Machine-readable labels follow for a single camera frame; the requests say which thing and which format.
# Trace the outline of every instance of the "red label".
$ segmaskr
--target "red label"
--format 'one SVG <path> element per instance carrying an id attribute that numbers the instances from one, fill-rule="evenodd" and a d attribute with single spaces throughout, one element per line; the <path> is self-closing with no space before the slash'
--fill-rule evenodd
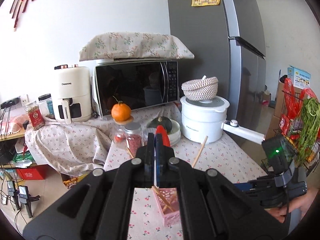
<path id="1" fill-rule="evenodd" d="M 40 113 L 40 109 L 29 114 L 29 119 L 32 127 L 36 127 L 41 123 L 44 123 L 42 115 Z"/>

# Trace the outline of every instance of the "refrigerator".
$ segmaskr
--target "refrigerator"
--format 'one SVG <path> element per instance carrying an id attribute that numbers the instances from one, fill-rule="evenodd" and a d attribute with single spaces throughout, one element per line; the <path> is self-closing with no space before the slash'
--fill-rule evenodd
<path id="1" fill-rule="evenodd" d="M 168 0 L 171 34 L 195 55 L 179 61 L 179 86 L 216 76 L 218 96 L 227 99 L 229 120 L 256 130 L 265 88 L 265 40 L 256 0 L 220 0 L 192 7 L 192 0 Z"/>

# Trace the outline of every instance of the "wooden shelf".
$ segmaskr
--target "wooden shelf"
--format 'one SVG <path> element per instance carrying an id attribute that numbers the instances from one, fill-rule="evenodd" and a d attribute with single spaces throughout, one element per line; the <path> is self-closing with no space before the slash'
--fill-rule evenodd
<path id="1" fill-rule="evenodd" d="M 37 164 L 36 163 L 32 163 L 30 166 L 28 166 L 27 168 L 30 168 L 30 167 L 34 167 L 34 166 L 37 166 Z M 23 168 L 17 168 L 17 167 L 15 167 L 15 166 L 13 166 L 12 164 L 10 165 L 10 163 L 7 163 L 7 164 L 5 164 L 5 165 L 2 165 L 2 167 L 4 168 L 4 169 L 23 169 Z"/>
<path id="2" fill-rule="evenodd" d="M 23 128 L 21 128 L 21 130 L 17 133 L 14 134 L 8 134 L 7 136 L 2 135 L 0 136 L 0 142 L 1 141 L 5 141 L 5 140 L 10 140 L 10 139 L 16 139 L 16 138 L 20 138 L 20 137 L 24 137 L 26 130 L 24 130 Z"/>

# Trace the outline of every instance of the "jar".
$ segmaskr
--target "jar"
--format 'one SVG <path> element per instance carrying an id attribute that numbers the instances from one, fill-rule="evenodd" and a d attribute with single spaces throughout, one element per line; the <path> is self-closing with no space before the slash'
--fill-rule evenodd
<path id="1" fill-rule="evenodd" d="M 121 143 L 125 140 L 124 125 L 116 124 L 112 128 L 111 139 L 115 144 Z"/>
<path id="2" fill-rule="evenodd" d="M 142 146 L 141 125 L 138 122 L 131 122 L 124 127 L 127 147 L 135 157 L 137 149 Z"/>
<path id="3" fill-rule="evenodd" d="M 148 143 L 148 134 L 149 133 L 153 133 L 153 134 L 156 134 L 156 128 L 146 128 L 143 130 L 143 133 L 142 133 L 142 138 L 143 138 L 143 145 L 147 145 Z"/>
<path id="4" fill-rule="evenodd" d="M 29 117 L 29 124 L 31 124 L 33 130 L 38 130 L 44 126 L 44 120 L 36 101 L 26 104 L 25 108 Z"/>
<path id="5" fill-rule="evenodd" d="M 55 119 L 51 94 L 40 96 L 38 97 L 38 99 L 39 99 L 40 112 L 42 116 L 49 117 L 50 119 Z"/>
<path id="6" fill-rule="evenodd" d="M 124 127 L 129 124 L 130 122 L 133 121 L 133 117 L 131 116 L 128 120 L 123 121 L 123 122 L 117 122 L 115 121 L 115 125 L 112 128 L 111 131 L 111 140 L 115 143 L 118 144 L 117 146 L 119 147 L 120 143 L 125 141 L 125 132 L 124 132 Z"/>

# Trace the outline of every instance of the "microwave control panel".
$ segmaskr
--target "microwave control panel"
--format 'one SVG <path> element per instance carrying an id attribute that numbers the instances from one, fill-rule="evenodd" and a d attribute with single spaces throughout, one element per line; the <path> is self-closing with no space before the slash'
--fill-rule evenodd
<path id="1" fill-rule="evenodd" d="M 168 102 L 178 100 L 178 63 L 176 61 L 167 62 L 168 69 Z"/>

